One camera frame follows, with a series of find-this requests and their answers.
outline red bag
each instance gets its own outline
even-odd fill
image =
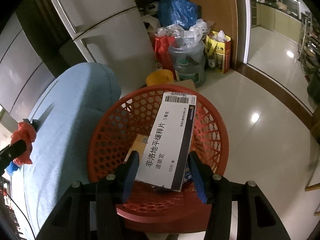
[[[176,72],[173,69],[171,56],[168,51],[169,45],[174,41],[175,37],[155,37],[154,49],[156,60],[161,63],[163,69],[170,70],[173,73],[174,79],[176,79]]]

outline blue plastic bag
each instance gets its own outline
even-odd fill
[[[9,166],[5,168],[9,176],[11,177],[13,175],[14,171],[17,171],[19,169],[19,166],[13,163],[13,161],[10,162]]]
[[[160,0],[158,16],[162,26],[176,23],[188,30],[196,24],[198,7],[189,0]]]

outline wooden cabinet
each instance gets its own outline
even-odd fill
[[[255,1],[251,1],[251,27],[256,27],[258,26],[258,3]]]
[[[275,32],[282,34],[286,37],[289,36],[289,20],[290,16],[277,9],[275,11]]]
[[[275,10],[267,5],[260,5],[260,26],[274,31],[275,29]]]
[[[257,22],[270,31],[279,33],[295,42],[299,42],[302,24],[290,15],[267,5],[257,4]]]
[[[302,23],[292,17],[289,19],[288,37],[299,43]]]
[[[238,14],[236,0],[190,0],[201,8],[198,17],[213,22],[212,29],[231,37],[231,67],[236,65],[238,44]]]

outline white box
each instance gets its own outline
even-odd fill
[[[136,180],[181,191],[195,114],[196,96],[163,94]]]

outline red cloth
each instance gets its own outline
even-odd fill
[[[18,158],[15,158],[13,162],[18,166],[23,164],[32,164],[30,160],[30,154],[32,152],[32,144],[36,140],[36,130],[33,126],[27,122],[18,123],[18,130],[14,131],[11,135],[10,145],[16,143],[19,140],[24,140],[27,145],[27,150]]]
[[[155,36],[155,57],[158,62],[161,63],[163,69],[168,69],[173,73],[174,79],[176,79],[176,72],[173,69],[171,56],[168,48],[171,43],[175,41],[175,37],[156,37]]]

